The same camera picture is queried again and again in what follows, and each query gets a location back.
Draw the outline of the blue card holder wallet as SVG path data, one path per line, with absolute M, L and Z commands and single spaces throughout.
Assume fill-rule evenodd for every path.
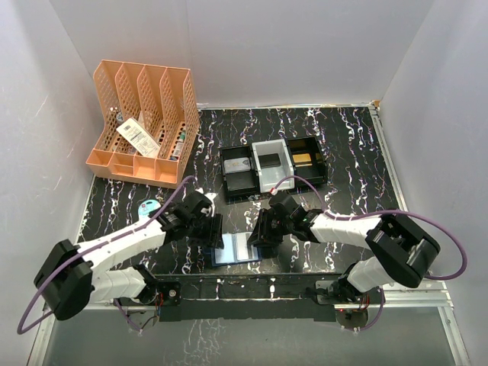
M 204 254 L 210 256 L 212 267 L 260 262 L 262 260 L 260 251 L 247 243 L 251 234 L 251 232 L 224 233 L 221 236 L 222 249 L 205 249 Z

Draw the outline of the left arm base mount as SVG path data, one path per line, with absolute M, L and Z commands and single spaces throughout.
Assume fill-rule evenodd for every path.
M 119 297 L 122 306 L 177 307 L 181 303 L 181 283 L 151 280 L 135 297 Z

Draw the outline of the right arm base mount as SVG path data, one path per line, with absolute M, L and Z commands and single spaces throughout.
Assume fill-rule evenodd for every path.
M 384 301 L 384 295 L 378 287 L 362 293 L 350 284 L 326 280 L 318 280 L 306 287 L 303 297 L 309 298 L 319 305 L 353 304 L 363 307 Z

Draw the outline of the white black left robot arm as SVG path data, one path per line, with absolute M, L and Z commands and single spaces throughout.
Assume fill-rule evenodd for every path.
M 118 265 L 140 253 L 184 240 L 190 246 L 223 248 L 222 216 L 214 194 L 193 191 L 182 201 L 152 211 L 135 223 L 78 245 L 58 242 L 42 264 L 34 285 L 57 320 L 68 320 L 88 304 L 130 298 L 148 304 L 157 281 L 143 265 Z

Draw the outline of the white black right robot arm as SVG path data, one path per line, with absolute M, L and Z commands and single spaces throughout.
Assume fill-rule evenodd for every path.
M 305 210 L 284 192 L 272 197 L 269 204 L 258 214 L 249 246 L 275 248 L 292 235 L 304 242 L 337 242 L 372 251 L 371 258 L 350 265 L 326 289 L 316 289 L 320 296 L 355 303 L 384 284 L 417 288 L 440 252 L 440 245 L 405 214 L 332 219 L 318 209 Z

